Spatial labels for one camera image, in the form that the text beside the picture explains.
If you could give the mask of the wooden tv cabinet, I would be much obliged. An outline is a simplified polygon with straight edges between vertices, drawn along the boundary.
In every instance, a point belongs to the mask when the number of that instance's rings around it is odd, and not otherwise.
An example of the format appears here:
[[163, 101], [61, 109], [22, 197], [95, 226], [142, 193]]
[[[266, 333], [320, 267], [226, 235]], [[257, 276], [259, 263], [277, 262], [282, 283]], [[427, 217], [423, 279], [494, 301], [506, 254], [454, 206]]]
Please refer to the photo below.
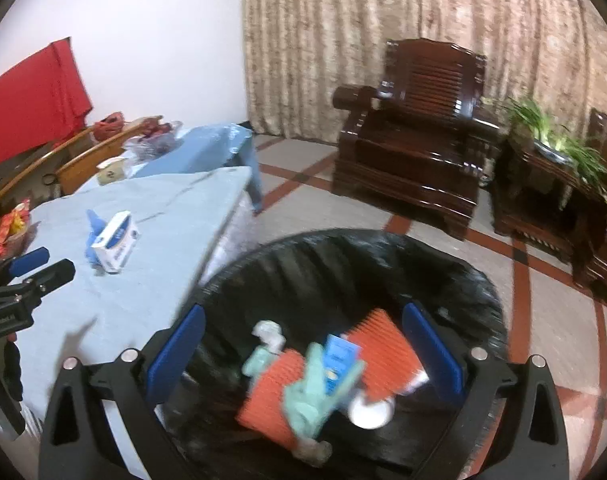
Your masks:
[[70, 195], [97, 172], [97, 165], [124, 152], [125, 141], [138, 136], [162, 115], [144, 116], [127, 122], [111, 138], [94, 142], [92, 129], [86, 128], [61, 144], [47, 143], [37, 148], [23, 162], [0, 179], [0, 217], [18, 202], [19, 186], [23, 181], [41, 177], [46, 188], [54, 186], [57, 196]]

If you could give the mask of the white blue toothpaste tube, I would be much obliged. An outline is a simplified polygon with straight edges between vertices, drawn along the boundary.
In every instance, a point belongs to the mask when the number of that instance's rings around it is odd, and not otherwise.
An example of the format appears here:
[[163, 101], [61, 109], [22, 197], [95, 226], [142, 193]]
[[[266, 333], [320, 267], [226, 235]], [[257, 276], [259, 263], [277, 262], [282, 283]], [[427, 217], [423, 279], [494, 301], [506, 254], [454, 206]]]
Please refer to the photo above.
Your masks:
[[325, 373], [325, 389], [332, 394], [349, 370], [358, 361], [361, 347], [354, 344], [347, 337], [328, 335], [323, 352], [323, 366]]

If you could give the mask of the white paper cup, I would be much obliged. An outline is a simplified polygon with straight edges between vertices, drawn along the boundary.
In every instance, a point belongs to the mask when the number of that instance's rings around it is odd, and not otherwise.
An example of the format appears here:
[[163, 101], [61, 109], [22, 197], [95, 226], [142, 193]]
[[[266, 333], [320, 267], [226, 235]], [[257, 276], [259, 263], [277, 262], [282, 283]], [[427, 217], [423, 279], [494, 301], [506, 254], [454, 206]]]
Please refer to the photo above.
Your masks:
[[396, 401], [392, 396], [380, 401], [369, 401], [363, 391], [358, 391], [348, 403], [347, 415], [354, 426], [375, 430], [391, 422], [395, 407]]

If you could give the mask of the dark wooden side table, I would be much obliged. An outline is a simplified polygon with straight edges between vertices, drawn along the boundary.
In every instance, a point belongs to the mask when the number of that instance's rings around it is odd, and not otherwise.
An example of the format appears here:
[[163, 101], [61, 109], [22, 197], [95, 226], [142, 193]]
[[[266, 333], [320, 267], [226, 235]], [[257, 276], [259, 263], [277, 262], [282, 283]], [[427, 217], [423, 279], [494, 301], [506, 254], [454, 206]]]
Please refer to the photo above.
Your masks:
[[495, 232], [526, 237], [565, 263], [573, 258], [583, 202], [603, 197], [512, 136], [501, 144], [490, 193]]

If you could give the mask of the large orange foam net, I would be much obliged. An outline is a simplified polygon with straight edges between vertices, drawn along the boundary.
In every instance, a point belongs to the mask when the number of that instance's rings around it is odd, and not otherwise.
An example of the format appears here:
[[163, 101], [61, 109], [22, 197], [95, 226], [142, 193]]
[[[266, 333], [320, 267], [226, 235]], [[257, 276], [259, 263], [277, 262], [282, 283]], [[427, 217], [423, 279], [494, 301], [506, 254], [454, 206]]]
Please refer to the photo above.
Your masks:
[[305, 359], [297, 350], [282, 352], [259, 374], [236, 416], [241, 426], [258, 431], [287, 451], [294, 451], [297, 439], [287, 422], [282, 401], [285, 388], [302, 378], [303, 364]]

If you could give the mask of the green potted plant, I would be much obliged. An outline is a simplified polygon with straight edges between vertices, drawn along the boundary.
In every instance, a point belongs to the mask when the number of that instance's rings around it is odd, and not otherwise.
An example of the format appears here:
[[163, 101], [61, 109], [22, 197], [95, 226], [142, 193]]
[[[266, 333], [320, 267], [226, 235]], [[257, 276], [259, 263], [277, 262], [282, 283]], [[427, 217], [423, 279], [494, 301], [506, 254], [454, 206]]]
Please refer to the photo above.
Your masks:
[[569, 168], [582, 184], [606, 194], [607, 169], [595, 148], [572, 136], [565, 125], [542, 110], [532, 98], [507, 98], [499, 107], [509, 120], [511, 136], [527, 151]]

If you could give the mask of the grey table cloth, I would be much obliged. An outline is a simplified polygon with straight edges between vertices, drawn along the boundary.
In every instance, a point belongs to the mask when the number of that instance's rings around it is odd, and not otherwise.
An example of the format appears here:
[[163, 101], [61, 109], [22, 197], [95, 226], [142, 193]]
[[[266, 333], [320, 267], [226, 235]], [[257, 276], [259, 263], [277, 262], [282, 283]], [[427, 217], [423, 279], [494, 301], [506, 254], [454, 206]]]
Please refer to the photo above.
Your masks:
[[[170, 326], [197, 285], [222, 232], [239, 206], [251, 206], [247, 167], [197, 174], [158, 174], [111, 183], [38, 206], [31, 247], [52, 261], [69, 259], [73, 281], [47, 295], [34, 324], [18, 335], [23, 413], [30, 434], [41, 434], [61, 363], [110, 362], [140, 348]], [[140, 237], [117, 274], [86, 258], [89, 211], [109, 220], [130, 211]]]

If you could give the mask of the blue plastic glove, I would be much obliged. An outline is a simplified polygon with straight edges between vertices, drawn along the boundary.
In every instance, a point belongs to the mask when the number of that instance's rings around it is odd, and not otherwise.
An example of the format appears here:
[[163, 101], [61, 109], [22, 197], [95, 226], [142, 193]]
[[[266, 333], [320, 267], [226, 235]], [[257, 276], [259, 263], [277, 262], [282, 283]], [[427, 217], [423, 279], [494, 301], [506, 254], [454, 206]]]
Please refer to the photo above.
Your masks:
[[95, 243], [96, 238], [102, 234], [102, 231], [105, 230], [107, 222], [104, 219], [99, 218], [96, 212], [92, 209], [87, 209], [86, 216], [88, 222], [90, 222], [90, 234], [88, 234], [86, 240], [85, 257], [91, 266], [100, 266], [100, 262], [96, 256], [93, 244]]

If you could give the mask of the red cloth over television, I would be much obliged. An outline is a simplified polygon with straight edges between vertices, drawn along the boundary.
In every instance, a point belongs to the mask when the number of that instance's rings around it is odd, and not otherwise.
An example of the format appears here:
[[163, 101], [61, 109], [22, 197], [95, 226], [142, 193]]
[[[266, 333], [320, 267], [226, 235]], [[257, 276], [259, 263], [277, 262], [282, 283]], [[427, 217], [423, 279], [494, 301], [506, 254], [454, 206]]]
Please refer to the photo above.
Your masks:
[[52, 42], [0, 76], [0, 163], [68, 139], [92, 109], [71, 40]]

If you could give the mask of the glass fruit bowl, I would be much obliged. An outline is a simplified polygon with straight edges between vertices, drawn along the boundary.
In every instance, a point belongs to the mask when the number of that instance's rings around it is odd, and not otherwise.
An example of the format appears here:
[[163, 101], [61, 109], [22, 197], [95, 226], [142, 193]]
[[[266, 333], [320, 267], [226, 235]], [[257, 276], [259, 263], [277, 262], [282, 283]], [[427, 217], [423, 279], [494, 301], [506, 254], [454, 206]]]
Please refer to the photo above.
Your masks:
[[164, 122], [152, 133], [132, 136], [123, 143], [122, 148], [130, 152], [139, 162], [148, 162], [170, 153], [180, 145], [176, 135], [182, 126], [181, 122]]

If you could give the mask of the narrow orange foam net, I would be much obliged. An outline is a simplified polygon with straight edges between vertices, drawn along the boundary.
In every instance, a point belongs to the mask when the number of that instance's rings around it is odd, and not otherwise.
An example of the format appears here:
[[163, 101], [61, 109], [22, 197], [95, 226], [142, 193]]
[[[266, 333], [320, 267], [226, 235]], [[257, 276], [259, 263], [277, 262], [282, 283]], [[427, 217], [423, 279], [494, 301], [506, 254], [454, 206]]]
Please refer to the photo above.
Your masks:
[[412, 345], [383, 309], [369, 312], [346, 336], [361, 348], [360, 359], [366, 363], [362, 384], [369, 402], [404, 393], [425, 372]]

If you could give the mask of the blue coffee table cloth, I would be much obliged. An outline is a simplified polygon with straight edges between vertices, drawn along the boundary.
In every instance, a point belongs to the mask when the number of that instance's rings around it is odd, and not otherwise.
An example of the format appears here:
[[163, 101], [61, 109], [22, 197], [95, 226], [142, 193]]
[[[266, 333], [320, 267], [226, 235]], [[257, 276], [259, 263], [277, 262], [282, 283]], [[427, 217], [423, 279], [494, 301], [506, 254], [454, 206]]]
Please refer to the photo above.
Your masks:
[[195, 174], [221, 167], [245, 166], [251, 170], [247, 192], [254, 211], [263, 209], [263, 191], [253, 130], [249, 124], [223, 124], [178, 130], [175, 148], [158, 158], [139, 162], [126, 151], [125, 177], [155, 174]]

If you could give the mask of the red snack packets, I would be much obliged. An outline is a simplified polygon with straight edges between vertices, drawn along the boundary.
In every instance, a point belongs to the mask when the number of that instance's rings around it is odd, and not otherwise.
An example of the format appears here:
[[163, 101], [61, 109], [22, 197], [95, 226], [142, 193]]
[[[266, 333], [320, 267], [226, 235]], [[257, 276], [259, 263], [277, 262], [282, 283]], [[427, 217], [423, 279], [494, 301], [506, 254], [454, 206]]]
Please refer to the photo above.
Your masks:
[[31, 200], [25, 198], [0, 219], [0, 262], [20, 256], [31, 227]]

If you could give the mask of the red orange plastic bag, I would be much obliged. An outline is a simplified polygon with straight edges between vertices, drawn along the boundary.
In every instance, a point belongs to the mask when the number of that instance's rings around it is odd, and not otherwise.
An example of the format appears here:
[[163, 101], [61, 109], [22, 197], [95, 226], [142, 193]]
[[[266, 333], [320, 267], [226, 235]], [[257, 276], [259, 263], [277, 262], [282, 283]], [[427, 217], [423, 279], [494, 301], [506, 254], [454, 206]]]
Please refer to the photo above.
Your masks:
[[112, 138], [123, 130], [124, 124], [125, 120], [121, 112], [111, 113], [98, 120], [92, 127], [94, 141], [100, 143]]

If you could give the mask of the white blue medicine box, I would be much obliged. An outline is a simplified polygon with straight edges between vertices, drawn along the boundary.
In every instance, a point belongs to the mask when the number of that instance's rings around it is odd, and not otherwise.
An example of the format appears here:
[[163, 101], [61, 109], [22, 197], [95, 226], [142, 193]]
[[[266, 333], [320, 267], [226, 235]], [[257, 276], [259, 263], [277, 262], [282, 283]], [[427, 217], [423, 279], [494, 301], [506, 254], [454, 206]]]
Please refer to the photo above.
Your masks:
[[105, 272], [120, 273], [139, 239], [140, 229], [132, 212], [122, 210], [106, 223], [90, 250]]

